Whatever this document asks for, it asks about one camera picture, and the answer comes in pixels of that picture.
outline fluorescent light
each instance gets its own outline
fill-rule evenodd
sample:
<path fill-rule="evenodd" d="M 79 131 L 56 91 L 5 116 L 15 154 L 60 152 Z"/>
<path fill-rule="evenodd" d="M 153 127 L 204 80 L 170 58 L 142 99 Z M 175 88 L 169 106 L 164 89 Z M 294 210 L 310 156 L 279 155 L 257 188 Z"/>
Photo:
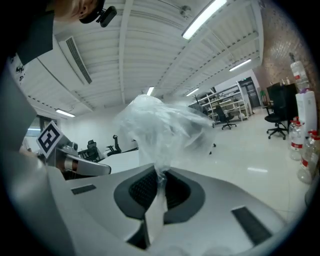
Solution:
<path fill-rule="evenodd" d="M 186 96 L 189 96 L 189 95 L 195 93 L 195 92 L 198 91 L 198 90 L 199 90 L 199 88 L 196 88 L 196 89 L 194 89 L 192 92 L 188 93 Z"/>
<path fill-rule="evenodd" d="M 149 88 L 148 92 L 146 93 L 146 95 L 150 96 L 153 90 L 154 90 L 154 87 L 151 86 L 151 87 Z"/>
<path fill-rule="evenodd" d="M 64 112 L 64 111 L 62 111 L 61 109 L 57 109 L 55 112 L 58 112 L 58 113 L 60 113 L 60 114 L 62 114 L 62 115 L 65 115 L 65 116 L 68 116 L 68 117 L 71 117 L 71 118 L 74 118 L 74 117 L 75 117 L 74 114 L 70 114 L 70 113 Z"/>
<path fill-rule="evenodd" d="M 250 61 L 251 61 L 251 59 L 248 59 L 248 60 L 246 60 L 246 61 L 244 61 L 244 62 L 240 63 L 239 65 L 237 65 L 237 66 L 235 66 L 235 67 L 233 67 L 233 68 L 229 69 L 229 71 L 234 71 L 235 69 L 237 69 L 237 68 L 239 68 L 239 67 L 241 67 L 241 66 L 243 66 L 243 65 L 245 65 L 245 64 L 247 64 L 247 63 L 249 63 Z"/>
<path fill-rule="evenodd" d="M 259 172 L 259 173 L 267 173 L 268 172 L 268 170 L 266 170 L 266 169 L 252 168 L 252 167 L 249 167 L 248 171 Z"/>
<path fill-rule="evenodd" d="M 183 32 L 182 37 L 189 40 L 194 33 L 205 23 L 216 11 L 218 11 L 227 0 L 215 0 L 207 5 L 205 9 L 195 18 L 195 20 L 188 26 L 186 31 Z"/>

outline brick wall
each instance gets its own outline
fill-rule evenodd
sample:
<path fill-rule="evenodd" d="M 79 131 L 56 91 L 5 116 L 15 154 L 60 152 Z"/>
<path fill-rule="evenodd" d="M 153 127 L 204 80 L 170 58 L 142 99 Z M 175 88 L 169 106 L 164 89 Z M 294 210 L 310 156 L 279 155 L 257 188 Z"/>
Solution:
<path fill-rule="evenodd" d="M 293 53 L 296 60 L 303 63 L 310 87 L 315 91 L 318 107 L 318 128 L 320 127 L 320 79 L 317 67 L 300 32 L 293 21 L 272 1 L 264 0 L 265 8 L 261 10 L 263 22 L 263 61 L 262 65 L 253 69 L 261 89 L 266 94 L 268 86 L 288 77 L 294 83 L 290 69 Z"/>

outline plastic bottle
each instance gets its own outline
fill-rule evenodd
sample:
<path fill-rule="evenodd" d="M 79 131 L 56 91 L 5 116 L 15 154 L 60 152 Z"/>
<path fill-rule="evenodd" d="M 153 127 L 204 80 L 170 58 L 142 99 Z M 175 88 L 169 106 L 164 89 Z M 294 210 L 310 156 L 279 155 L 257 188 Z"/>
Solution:
<path fill-rule="evenodd" d="M 316 174 L 316 166 L 320 154 L 320 136 L 317 135 L 315 130 L 308 133 L 311 135 L 303 146 L 297 177 L 303 183 L 311 184 Z"/>
<path fill-rule="evenodd" d="M 288 134 L 289 134 L 289 143 L 288 143 L 288 149 L 290 150 L 291 149 L 291 142 L 292 142 L 292 132 L 294 130 L 294 128 L 296 127 L 296 122 L 299 121 L 299 117 L 296 116 L 293 118 L 293 120 L 290 121 L 290 125 L 289 125 L 289 128 L 288 128 Z"/>
<path fill-rule="evenodd" d="M 302 91 L 305 88 L 309 88 L 309 80 L 304 68 L 304 65 L 300 60 L 296 61 L 295 56 L 293 53 L 289 53 L 289 56 L 291 58 L 292 64 L 290 65 L 295 83 L 300 91 Z"/>
<path fill-rule="evenodd" d="M 301 159 L 301 150 L 304 144 L 304 133 L 302 131 L 300 121 L 295 122 L 295 127 L 292 131 L 290 158 L 296 161 Z"/>

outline plastic bag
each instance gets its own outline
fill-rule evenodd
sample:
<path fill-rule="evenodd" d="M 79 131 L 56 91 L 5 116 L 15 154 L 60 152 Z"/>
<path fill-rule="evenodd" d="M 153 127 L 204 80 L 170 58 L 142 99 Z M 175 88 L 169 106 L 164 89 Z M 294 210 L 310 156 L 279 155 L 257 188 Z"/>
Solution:
<path fill-rule="evenodd" d="M 147 95 L 136 97 L 114 120 L 127 139 L 137 141 L 159 179 L 173 161 L 207 157 L 214 142 L 212 121 L 186 106 L 164 104 Z"/>

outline ceiling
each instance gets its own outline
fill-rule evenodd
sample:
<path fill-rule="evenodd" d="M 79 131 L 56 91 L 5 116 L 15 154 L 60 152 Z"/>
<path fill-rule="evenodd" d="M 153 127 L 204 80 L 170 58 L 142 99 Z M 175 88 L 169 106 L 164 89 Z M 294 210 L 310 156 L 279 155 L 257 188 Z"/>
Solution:
<path fill-rule="evenodd" d="M 117 9 L 106 28 L 96 22 L 55 22 L 55 38 L 60 42 L 73 36 L 92 83 L 71 91 L 34 60 L 21 88 L 39 110 L 81 115 L 127 104 L 150 86 L 159 98 L 185 96 L 197 87 L 205 91 L 260 65 L 263 27 L 255 0 L 227 0 L 190 40 L 182 38 L 209 2 L 106 0 L 106 9 Z M 187 19 L 179 13 L 182 5 L 191 7 Z M 229 71 L 249 58 L 250 64 Z"/>

